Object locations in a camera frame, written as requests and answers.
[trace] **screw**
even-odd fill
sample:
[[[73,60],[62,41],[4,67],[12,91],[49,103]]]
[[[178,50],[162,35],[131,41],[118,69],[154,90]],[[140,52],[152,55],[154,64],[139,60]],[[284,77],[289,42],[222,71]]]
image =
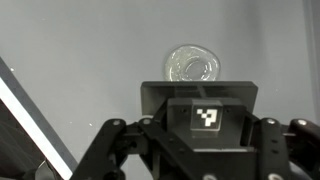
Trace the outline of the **screw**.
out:
[[[218,180],[214,175],[212,174],[206,174],[202,178],[203,180]]]
[[[151,123],[150,119],[144,119],[143,120],[143,124],[145,124],[145,125],[150,124],[150,123]]]
[[[119,121],[119,120],[114,120],[114,121],[113,121],[113,125],[118,126],[119,124],[120,124],[120,121]]]
[[[279,174],[269,174],[268,180],[283,180],[283,178]]]
[[[298,120],[298,123],[299,123],[300,125],[302,125],[302,126],[307,125],[307,121],[302,120],[302,119],[299,119],[299,120]]]
[[[268,122],[269,124],[275,124],[275,123],[276,123],[276,121],[273,120],[273,119],[268,119],[267,122]]]

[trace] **glass object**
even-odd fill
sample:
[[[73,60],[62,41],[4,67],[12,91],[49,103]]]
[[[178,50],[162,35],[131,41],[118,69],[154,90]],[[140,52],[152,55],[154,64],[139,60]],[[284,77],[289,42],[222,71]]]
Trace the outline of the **glass object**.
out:
[[[214,81],[219,77],[219,73],[218,57],[196,45],[175,49],[165,64],[167,81]]]

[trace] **transparent plastic cup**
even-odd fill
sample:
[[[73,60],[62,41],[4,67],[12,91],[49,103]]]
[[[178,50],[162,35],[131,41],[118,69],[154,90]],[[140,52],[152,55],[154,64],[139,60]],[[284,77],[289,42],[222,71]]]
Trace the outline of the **transparent plastic cup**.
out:
[[[219,74],[218,57],[196,45],[184,45],[175,49],[165,64],[167,81],[215,81]]]

